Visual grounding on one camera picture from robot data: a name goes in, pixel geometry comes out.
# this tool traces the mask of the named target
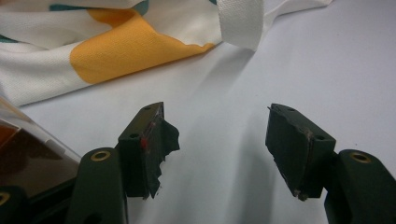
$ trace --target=yellow fabric patch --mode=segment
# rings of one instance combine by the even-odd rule
[[[133,9],[89,9],[97,21],[112,30],[77,45],[70,63],[84,81],[94,84],[199,54],[213,44],[185,45],[156,33]]]

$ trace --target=white strap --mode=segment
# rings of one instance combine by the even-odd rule
[[[256,50],[262,36],[282,14],[314,7],[325,7],[332,0],[285,0],[264,14],[264,0],[218,0],[222,40]]]

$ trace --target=white tabletop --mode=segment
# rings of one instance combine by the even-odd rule
[[[264,140],[271,103],[302,112],[396,176],[396,1],[335,0],[276,19],[257,52],[206,54],[21,109],[83,155],[114,147],[137,111],[164,102],[181,150],[131,223],[327,223],[323,201],[291,196]]]

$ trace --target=screw hole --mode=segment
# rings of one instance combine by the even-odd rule
[[[84,224],[98,224],[102,222],[102,216],[98,213],[94,213],[85,218]]]
[[[0,206],[5,204],[11,195],[8,192],[0,192]]]
[[[350,153],[350,156],[355,161],[359,161],[359,162],[363,162],[363,163],[370,163],[371,162],[369,157],[367,157],[366,155],[361,154],[359,152],[352,152],[352,153]]]
[[[315,139],[318,139],[318,140],[325,140],[326,138],[325,137],[323,137],[322,135],[316,135],[315,136]]]
[[[109,157],[110,157],[109,151],[98,151],[98,152],[93,153],[93,155],[91,155],[91,160],[92,161],[104,161]]]

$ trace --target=teal stripe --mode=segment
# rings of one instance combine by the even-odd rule
[[[54,4],[49,6],[49,11],[69,11],[69,10],[82,10],[82,9],[90,9],[93,7],[73,7],[68,5]],[[134,10],[139,12],[140,15],[144,15],[149,10],[149,0],[140,2],[136,6],[133,7]]]
[[[0,35],[0,43],[18,43],[18,41]]]

